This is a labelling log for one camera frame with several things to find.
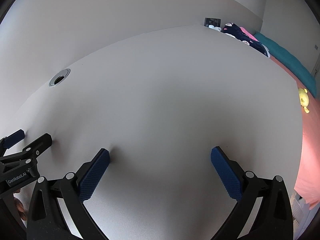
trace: textured blue pad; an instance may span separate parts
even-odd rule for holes
[[[92,166],[78,185],[79,199],[81,202],[91,198],[109,164],[109,152],[107,150],[104,150],[97,158],[97,160],[92,164]]]
[[[24,131],[19,130],[13,133],[12,135],[9,135],[6,139],[4,139],[3,147],[5,149],[10,149],[13,145],[17,144],[19,141],[22,141],[24,139]]]
[[[211,162],[229,196],[239,202],[242,198],[241,182],[217,147],[211,151]]]

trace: gray tabletop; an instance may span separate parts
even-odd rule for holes
[[[281,175],[291,194],[302,142],[297,85],[248,45],[203,26],[177,27],[69,68],[10,120],[6,133],[23,129],[26,138],[8,153],[51,134],[38,169],[58,179],[108,149],[112,162],[84,202],[108,238],[210,239],[235,204],[210,162],[215,146],[257,176]],[[32,185],[22,189],[26,205],[31,193]]]

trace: yellow plush toy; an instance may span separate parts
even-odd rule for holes
[[[307,106],[309,105],[309,97],[307,95],[308,90],[302,89],[302,88],[299,88],[298,90],[299,90],[300,104],[301,106],[303,106],[304,111],[306,111],[306,113],[309,113],[309,109],[307,108]]]

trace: pink cloth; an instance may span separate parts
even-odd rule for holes
[[[298,88],[306,88],[301,81],[276,58],[271,56],[270,59],[295,79]],[[303,107],[301,107],[302,151],[294,189],[306,200],[306,203],[310,204],[310,209],[312,209],[320,202],[320,101],[315,99],[310,93],[308,93],[308,96],[308,109],[310,112],[307,114]]]
[[[246,34],[250,39],[253,39],[255,41],[258,41],[255,37],[253,37],[250,33],[247,32],[247,30],[243,27],[240,27],[241,31]]]

